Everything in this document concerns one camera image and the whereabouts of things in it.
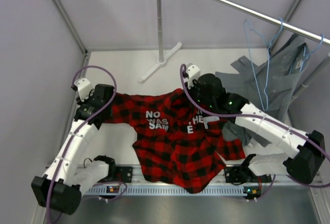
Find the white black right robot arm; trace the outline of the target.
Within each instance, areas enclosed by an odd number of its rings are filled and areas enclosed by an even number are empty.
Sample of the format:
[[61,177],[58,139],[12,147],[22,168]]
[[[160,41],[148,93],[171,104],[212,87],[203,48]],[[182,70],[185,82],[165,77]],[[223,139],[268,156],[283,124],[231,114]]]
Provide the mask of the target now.
[[324,160],[329,159],[320,132],[307,133],[276,120],[246,98],[227,92],[221,80],[211,73],[202,75],[189,70],[187,79],[183,87],[195,107],[208,116],[225,118],[281,150],[280,154],[248,155],[240,168],[244,180],[282,174],[301,185],[312,186]]

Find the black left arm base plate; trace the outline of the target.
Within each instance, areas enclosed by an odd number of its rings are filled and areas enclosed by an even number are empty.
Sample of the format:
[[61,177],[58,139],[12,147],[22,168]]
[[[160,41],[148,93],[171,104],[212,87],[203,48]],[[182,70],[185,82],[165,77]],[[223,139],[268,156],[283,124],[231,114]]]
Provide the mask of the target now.
[[114,181],[121,181],[124,183],[131,183],[133,177],[133,167],[131,166],[116,166]]

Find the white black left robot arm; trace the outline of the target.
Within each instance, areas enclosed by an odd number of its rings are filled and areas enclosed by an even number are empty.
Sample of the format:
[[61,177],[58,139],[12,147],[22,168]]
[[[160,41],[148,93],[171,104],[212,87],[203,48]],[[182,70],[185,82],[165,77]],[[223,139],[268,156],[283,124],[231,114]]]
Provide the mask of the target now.
[[116,88],[111,85],[88,85],[76,99],[78,108],[62,148],[44,175],[34,177],[31,183],[41,207],[72,215],[91,187],[116,178],[115,160],[105,155],[97,156],[87,168],[76,171],[86,148],[111,116],[115,93]]

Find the red black plaid shirt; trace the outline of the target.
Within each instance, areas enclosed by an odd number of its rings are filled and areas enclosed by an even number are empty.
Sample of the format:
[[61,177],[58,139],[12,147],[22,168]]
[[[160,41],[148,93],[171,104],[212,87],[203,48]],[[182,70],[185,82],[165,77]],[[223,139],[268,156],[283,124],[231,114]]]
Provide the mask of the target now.
[[130,125],[137,138],[133,149],[149,182],[164,182],[201,192],[227,161],[245,158],[239,140],[222,135],[225,119],[204,123],[182,89],[158,95],[117,93],[109,123]]

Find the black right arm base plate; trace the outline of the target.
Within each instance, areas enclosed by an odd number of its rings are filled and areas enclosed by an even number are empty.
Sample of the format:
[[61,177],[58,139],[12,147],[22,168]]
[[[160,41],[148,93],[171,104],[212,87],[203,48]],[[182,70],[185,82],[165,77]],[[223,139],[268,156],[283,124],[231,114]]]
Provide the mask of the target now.
[[258,183],[257,176],[254,175],[247,167],[226,167],[224,170],[224,175],[226,183],[231,183],[233,185]]

